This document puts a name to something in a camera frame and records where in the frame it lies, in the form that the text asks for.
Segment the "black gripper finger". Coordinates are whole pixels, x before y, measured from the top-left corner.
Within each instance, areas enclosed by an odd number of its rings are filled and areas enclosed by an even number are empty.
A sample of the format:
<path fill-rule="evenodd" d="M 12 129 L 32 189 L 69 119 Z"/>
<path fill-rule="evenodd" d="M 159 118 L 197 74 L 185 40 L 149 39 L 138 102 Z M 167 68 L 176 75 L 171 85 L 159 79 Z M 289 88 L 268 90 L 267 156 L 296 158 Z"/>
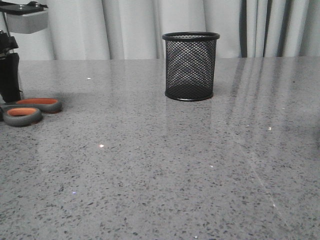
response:
<path fill-rule="evenodd" d="M 19 60 L 18 53 L 11 53 L 0 60 L 0 95 L 6 103 L 21 99 L 18 80 Z"/>

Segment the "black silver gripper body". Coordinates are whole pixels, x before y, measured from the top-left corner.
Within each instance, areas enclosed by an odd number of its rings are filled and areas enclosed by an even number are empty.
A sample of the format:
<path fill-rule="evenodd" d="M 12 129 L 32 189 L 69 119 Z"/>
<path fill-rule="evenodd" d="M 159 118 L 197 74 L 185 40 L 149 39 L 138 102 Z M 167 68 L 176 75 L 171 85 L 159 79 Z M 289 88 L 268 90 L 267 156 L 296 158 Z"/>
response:
<path fill-rule="evenodd" d="M 0 2 L 0 53 L 21 59 L 49 58 L 48 7 L 38 0 Z"/>

